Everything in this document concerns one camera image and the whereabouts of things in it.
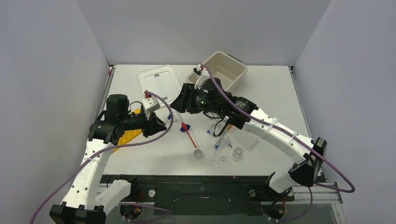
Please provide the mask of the yellow test tube rack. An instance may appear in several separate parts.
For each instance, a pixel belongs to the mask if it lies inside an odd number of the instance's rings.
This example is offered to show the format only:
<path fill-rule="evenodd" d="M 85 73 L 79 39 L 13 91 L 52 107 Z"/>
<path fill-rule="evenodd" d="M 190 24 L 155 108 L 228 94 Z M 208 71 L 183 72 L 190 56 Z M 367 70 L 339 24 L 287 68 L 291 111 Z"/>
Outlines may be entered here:
<path fill-rule="evenodd" d="M 135 109 L 133 112 L 129 113 L 127 116 L 128 118 L 131 117 L 131 115 L 135 114 L 139 114 L 140 113 L 140 109 Z M 120 137 L 119 141 L 118 141 L 118 145 L 125 145 L 125 144 L 129 144 L 129 142 L 131 140 L 133 140 L 134 138 L 136 138 L 137 136 L 139 136 L 142 133 L 141 129 L 135 129 L 135 130 L 126 130 L 123 134 L 122 137 Z M 115 153 L 117 150 L 119 150 L 120 148 L 117 147 L 114 149 L 114 151 L 112 153 Z"/>

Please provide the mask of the beige plastic bin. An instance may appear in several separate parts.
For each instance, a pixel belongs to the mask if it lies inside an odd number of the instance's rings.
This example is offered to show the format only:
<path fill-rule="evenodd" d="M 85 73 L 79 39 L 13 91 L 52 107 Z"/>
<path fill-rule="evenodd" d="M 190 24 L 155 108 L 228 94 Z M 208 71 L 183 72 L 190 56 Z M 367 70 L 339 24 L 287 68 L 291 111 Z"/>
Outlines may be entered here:
<path fill-rule="evenodd" d="M 212 54 L 203 64 L 210 69 L 215 78 L 221 80 L 222 88 L 227 92 L 233 92 L 248 71 L 248 67 L 242 61 L 221 51 Z"/>

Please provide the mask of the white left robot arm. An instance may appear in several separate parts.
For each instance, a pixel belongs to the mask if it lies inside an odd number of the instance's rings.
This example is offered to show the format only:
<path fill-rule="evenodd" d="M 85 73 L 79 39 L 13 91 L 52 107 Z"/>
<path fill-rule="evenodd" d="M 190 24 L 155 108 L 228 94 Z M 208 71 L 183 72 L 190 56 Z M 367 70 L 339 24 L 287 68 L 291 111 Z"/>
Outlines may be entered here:
<path fill-rule="evenodd" d="M 69 191 L 59 205 L 50 209 L 49 216 L 56 224 L 104 224 L 108 212 L 120 200 L 133 201 L 139 196 L 133 178 L 117 180 L 100 197 L 97 190 L 106 164 L 125 131 L 141 130 L 144 137 L 149 137 L 157 133 L 164 136 L 170 130 L 155 114 L 164 100 L 149 91 L 144 95 L 139 113 L 129 110 L 126 95 L 108 96 L 105 110 L 90 126 L 82 163 L 66 181 L 71 182 Z"/>

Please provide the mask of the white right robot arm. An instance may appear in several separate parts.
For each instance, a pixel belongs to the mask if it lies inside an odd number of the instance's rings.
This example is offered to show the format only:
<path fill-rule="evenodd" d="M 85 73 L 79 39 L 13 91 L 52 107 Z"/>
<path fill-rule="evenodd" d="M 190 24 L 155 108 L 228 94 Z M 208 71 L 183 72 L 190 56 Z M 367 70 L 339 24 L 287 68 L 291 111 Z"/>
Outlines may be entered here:
<path fill-rule="evenodd" d="M 211 112 L 240 130 L 252 133 L 285 153 L 292 165 L 274 172 L 264 185 L 264 195 L 276 199 L 294 185 L 312 187 L 323 164 L 316 155 L 324 155 L 327 142 L 300 135 L 270 117 L 255 103 L 244 97 L 221 93 L 211 79 L 203 82 L 201 90 L 194 84 L 184 83 L 170 107 L 179 113 Z"/>

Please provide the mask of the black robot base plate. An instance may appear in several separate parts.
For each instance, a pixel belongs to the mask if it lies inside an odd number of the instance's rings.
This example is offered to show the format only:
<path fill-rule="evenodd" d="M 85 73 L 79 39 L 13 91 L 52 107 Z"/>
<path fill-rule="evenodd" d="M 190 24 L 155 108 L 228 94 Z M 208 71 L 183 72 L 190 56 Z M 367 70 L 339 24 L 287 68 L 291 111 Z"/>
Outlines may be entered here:
<path fill-rule="evenodd" d="M 267 217 L 281 220 L 326 219 L 331 206 L 297 204 L 297 195 L 283 196 L 269 187 L 268 176 L 148 176 L 104 175 L 107 187 L 116 180 L 131 181 L 122 202 L 153 203 L 179 216 Z"/>

